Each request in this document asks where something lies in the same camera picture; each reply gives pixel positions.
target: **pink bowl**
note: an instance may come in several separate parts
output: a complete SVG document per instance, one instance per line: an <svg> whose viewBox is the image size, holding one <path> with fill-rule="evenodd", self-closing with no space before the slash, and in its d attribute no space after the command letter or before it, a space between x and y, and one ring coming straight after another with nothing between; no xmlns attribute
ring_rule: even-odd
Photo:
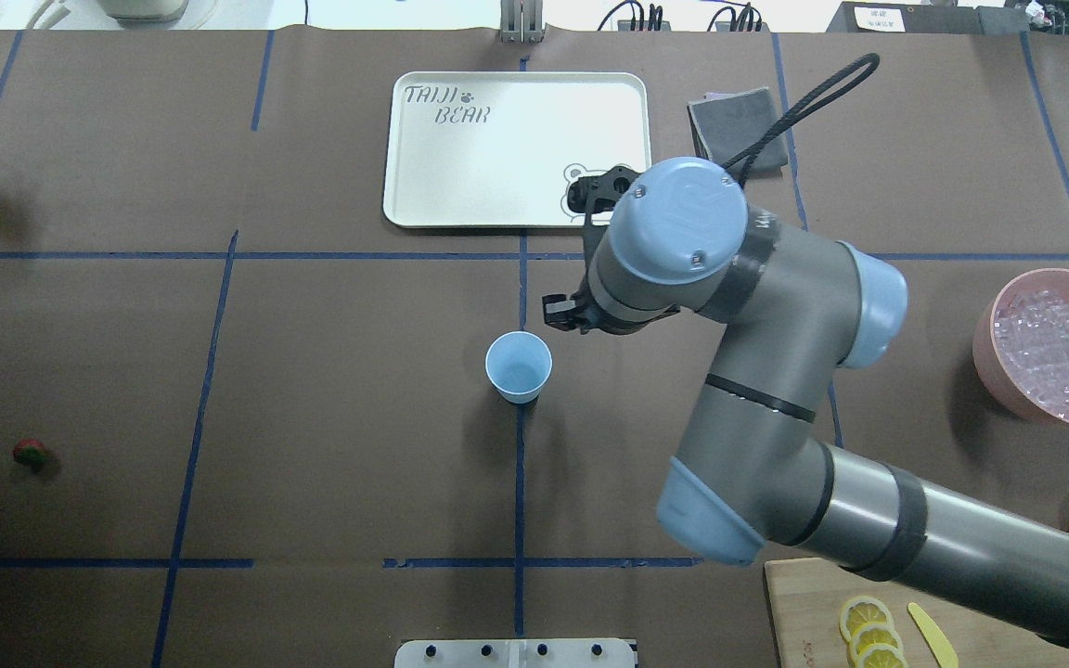
<svg viewBox="0 0 1069 668"><path fill-rule="evenodd" d="M980 322L976 323L975 335L972 337L972 357L985 388L1007 409L1034 422L1069 424L1069 419L1058 418L1025 397L1021 388L1013 384L1012 377L1009 377L1009 370L996 352L993 331L996 310L1009 307L1018 295L1041 291L1057 292L1069 304L1069 269L1035 269L1010 280L985 310Z"/></svg>

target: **lemon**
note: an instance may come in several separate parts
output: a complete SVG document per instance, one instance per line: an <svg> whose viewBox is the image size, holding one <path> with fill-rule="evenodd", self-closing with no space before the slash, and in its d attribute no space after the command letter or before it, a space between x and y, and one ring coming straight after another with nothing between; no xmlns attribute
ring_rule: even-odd
<svg viewBox="0 0 1069 668"><path fill-rule="evenodd" d="M881 622L892 626L894 615L885 604L870 595L850 597L845 601L843 606L840 606L840 636L843 637L843 642L852 642L852 635L869 622Z"/></svg>
<svg viewBox="0 0 1069 668"><path fill-rule="evenodd" d="M856 668L910 668L898 648L874 643L856 658Z"/></svg>
<svg viewBox="0 0 1069 668"><path fill-rule="evenodd" d="M904 647L902 636L897 630L889 625L889 622L869 622L864 624L852 635L852 642L848 643L848 652L855 661L859 655L865 654L874 643L885 643L885 646L897 648L898 654L902 654Z"/></svg>

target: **black wire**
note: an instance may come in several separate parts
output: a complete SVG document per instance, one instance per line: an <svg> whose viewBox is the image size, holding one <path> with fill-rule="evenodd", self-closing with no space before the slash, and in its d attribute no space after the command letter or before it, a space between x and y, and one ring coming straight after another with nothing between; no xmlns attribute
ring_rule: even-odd
<svg viewBox="0 0 1069 668"><path fill-rule="evenodd" d="M733 5L731 5L731 4L725 4L724 7L721 7L718 10L716 10L716 13L713 14L713 16L712 16L712 20L708 21L708 30L707 30L707 32L712 32L712 26L716 25L716 18L721 17L721 14L725 13L726 10L728 12L730 12L731 14L733 14L733 16L728 19L728 29L731 30L731 27L733 27L733 24L737 22L737 9L733 7Z"/></svg>
<svg viewBox="0 0 1069 668"><path fill-rule="evenodd" d="M737 21L737 32L748 32L749 20L754 17L754 4L745 3L742 10L742 20Z"/></svg>
<svg viewBox="0 0 1069 668"><path fill-rule="evenodd" d="M605 17L601 19L601 25L597 26L597 32L605 30L605 21L609 20L613 17L613 14L616 14L618 10L626 4L630 6L632 16L632 18L630 18L630 30L637 30L637 21L646 20L646 9L642 7L641 3L638 3L637 0L621 0L620 3L617 3L615 7L609 10L609 13L605 14Z"/></svg>
<svg viewBox="0 0 1069 668"><path fill-rule="evenodd" d="M756 142L748 149L745 149L742 152L737 153L733 157L725 160L724 164L721 165L722 168L730 170L731 166L739 164L742 159L745 160L745 165L742 166L742 174L740 174L740 177L737 178L738 185L744 187L745 180L748 177L749 169L754 168L756 157L758 157L762 149L766 147L766 144L777 139L777 137L780 137L781 133L789 130L794 123L801 122L801 120L814 114L815 111L823 109L823 107L831 105L832 102L836 102L837 98L843 96L843 94L848 93L849 90L856 88L856 86L861 84L861 81L865 81L870 75L872 75L872 73L877 72L877 65L879 64L882 64L882 57L877 53L865 53L864 56L858 57L858 59L853 60L853 62L849 63L848 66L845 66L839 72L835 73L831 77L827 77L826 81L823 81L823 83L820 83L819 86L816 86L815 89L811 89L810 93L803 95L802 100L794 103L793 107L786 110L786 113L781 114L781 118L777 119L777 121L770 126L770 129L764 131L761 139L756 140ZM840 81L848 79L850 74L858 71L861 67L865 67L865 72L856 75L856 79L845 83L842 88L836 89L832 94L827 95L827 97L823 97L822 100L818 100L818 98L826 93L827 90L831 90L834 86L839 84Z"/></svg>
<svg viewBox="0 0 1069 668"><path fill-rule="evenodd" d="M737 10L731 10L731 18L728 21L729 32L761 32L763 18L761 17L761 12L753 3L730 3L725 0L724 4L724 7L716 10L716 13L713 14L712 21L708 22L708 32L712 32L712 26L716 25L717 18L729 7L742 9L742 14L740 14L742 18L740 18L740 21L738 21Z"/></svg>

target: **white mounting plate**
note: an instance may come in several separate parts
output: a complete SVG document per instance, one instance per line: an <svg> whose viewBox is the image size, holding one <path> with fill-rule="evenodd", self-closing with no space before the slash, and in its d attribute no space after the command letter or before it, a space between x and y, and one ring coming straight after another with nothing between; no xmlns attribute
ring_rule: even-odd
<svg viewBox="0 0 1069 668"><path fill-rule="evenodd" d="M398 648L394 668L636 668L635 648L618 638L410 641Z"/></svg>
<svg viewBox="0 0 1069 668"><path fill-rule="evenodd" d="M394 83L383 212L400 228L579 228L568 186L618 165L650 166L635 75L409 73Z"/></svg>

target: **light blue paper cup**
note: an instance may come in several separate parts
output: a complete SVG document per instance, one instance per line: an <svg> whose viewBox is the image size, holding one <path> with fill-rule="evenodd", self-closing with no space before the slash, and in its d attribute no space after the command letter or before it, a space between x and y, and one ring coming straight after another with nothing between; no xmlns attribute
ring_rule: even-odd
<svg viewBox="0 0 1069 668"><path fill-rule="evenodd" d="M484 375L506 401L529 403L552 376L552 351L530 331L502 333L484 354Z"/></svg>

